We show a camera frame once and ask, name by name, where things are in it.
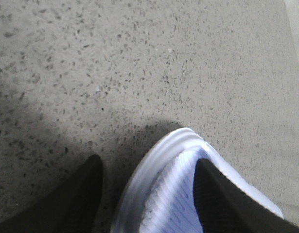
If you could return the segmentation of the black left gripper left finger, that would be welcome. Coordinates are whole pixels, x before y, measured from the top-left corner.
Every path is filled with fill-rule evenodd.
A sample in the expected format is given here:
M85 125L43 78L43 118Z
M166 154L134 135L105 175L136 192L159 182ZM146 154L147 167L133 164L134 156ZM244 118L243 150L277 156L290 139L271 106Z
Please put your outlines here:
M103 163L92 155L47 196L0 223L0 233L90 233L102 187Z

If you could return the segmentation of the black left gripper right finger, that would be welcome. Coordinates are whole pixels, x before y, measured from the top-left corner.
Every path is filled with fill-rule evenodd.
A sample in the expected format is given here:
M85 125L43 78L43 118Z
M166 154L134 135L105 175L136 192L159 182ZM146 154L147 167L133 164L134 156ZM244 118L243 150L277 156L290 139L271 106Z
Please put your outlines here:
M193 200L205 233L299 233L299 227L261 206L207 159L196 163Z

